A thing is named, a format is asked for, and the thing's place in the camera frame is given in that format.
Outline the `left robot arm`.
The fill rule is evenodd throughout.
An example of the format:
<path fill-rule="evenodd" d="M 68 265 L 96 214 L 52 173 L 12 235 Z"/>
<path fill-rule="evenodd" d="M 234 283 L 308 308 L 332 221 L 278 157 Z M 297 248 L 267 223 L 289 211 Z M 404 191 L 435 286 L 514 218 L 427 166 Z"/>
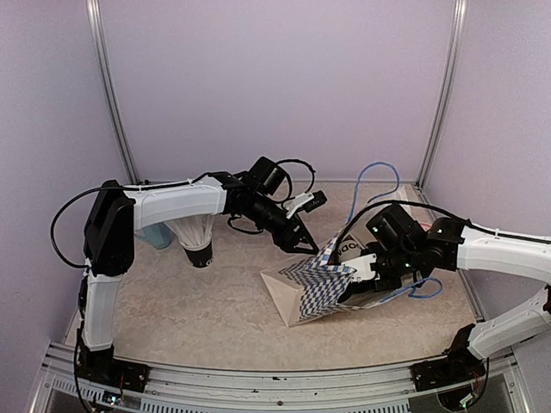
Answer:
<path fill-rule="evenodd" d="M 133 265 L 134 233 L 147 226 L 189 217 L 245 217 L 291 254 L 319 249 L 300 218 L 326 202 L 321 191 L 307 190 L 277 201 L 272 194 L 288 173 L 279 163 L 260 157 L 247 171 L 207 172 L 194 180 L 122 187 L 103 183 L 84 226 L 87 282 L 82 338 L 91 351 L 85 361 L 101 382 L 115 381 L 120 362 L 106 352 L 113 346 L 115 301 L 122 276 Z"/>

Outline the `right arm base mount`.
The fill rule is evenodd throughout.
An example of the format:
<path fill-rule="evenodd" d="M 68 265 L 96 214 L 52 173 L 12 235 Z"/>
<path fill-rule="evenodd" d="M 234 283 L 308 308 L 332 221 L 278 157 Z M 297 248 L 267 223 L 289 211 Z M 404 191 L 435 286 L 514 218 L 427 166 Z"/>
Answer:
<path fill-rule="evenodd" d="M 486 374 L 483 359 L 474 356 L 467 348 L 469 335 L 475 324 L 469 324 L 455 334 L 444 357 L 433 361 L 422 361 L 411 365 L 410 371 L 416 391 L 427 391 L 439 387 L 474 379 Z"/>

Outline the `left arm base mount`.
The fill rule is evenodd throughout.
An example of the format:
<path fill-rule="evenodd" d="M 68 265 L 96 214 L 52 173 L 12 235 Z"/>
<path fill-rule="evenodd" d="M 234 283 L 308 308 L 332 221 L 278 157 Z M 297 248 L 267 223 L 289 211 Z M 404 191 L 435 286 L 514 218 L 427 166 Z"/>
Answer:
<path fill-rule="evenodd" d="M 85 344 L 82 329 L 77 329 L 76 374 L 80 379 L 118 388 L 121 391 L 143 393 L 151 368 L 143 363 L 114 357 L 115 347 L 92 351 Z"/>

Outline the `checkered paper takeout bag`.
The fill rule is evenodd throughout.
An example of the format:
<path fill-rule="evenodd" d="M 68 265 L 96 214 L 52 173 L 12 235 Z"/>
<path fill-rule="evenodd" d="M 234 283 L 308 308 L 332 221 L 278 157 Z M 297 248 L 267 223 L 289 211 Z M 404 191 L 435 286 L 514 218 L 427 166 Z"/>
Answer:
<path fill-rule="evenodd" d="M 406 192 L 399 187 L 399 177 L 396 176 L 395 188 L 370 198 L 366 203 L 370 210 L 363 215 L 350 213 L 349 220 L 358 220 L 351 228 L 343 228 L 338 235 L 343 239 L 351 232 L 366 235 L 368 240 L 361 256 L 376 254 L 377 258 L 380 254 L 376 247 L 368 246 L 375 238 L 365 225 L 383 209 L 383 205 L 376 204 L 378 201 L 406 199 Z M 403 294 L 411 299 L 431 299 L 443 290 L 439 279 L 422 276 L 415 269 L 413 276 L 402 278 L 402 288 L 381 293 L 356 293 L 355 282 L 350 281 L 352 270 L 338 262 L 337 248 L 343 239 L 337 239 L 338 236 L 331 238 L 314 257 L 288 259 L 261 271 L 263 282 L 286 327 L 309 323 L 336 312 L 367 310 Z"/>

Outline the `white paper coffee cup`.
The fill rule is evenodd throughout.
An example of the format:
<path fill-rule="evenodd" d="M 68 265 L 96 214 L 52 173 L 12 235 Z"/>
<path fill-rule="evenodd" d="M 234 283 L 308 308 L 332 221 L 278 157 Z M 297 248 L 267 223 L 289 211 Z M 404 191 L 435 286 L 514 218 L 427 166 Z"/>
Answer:
<path fill-rule="evenodd" d="M 347 262 L 361 256 L 367 240 L 366 235 L 354 232 L 347 234 L 337 248 L 338 262 Z"/>

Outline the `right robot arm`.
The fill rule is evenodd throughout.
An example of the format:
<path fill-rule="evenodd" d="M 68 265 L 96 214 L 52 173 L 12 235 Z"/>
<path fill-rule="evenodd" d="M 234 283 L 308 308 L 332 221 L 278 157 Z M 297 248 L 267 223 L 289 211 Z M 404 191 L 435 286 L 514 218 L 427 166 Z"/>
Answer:
<path fill-rule="evenodd" d="M 365 207 L 376 214 L 366 226 L 374 237 L 366 252 L 346 263 L 355 280 L 374 286 L 405 274 L 429 276 L 435 269 L 484 270 L 538 280 L 545 287 L 532 298 L 455 335 L 440 364 L 441 375 L 457 382 L 474 367 L 513 344 L 550 329 L 550 239 L 490 229 L 440 209 L 426 231 L 404 209 L 405 202 L 383 200 Z"/>

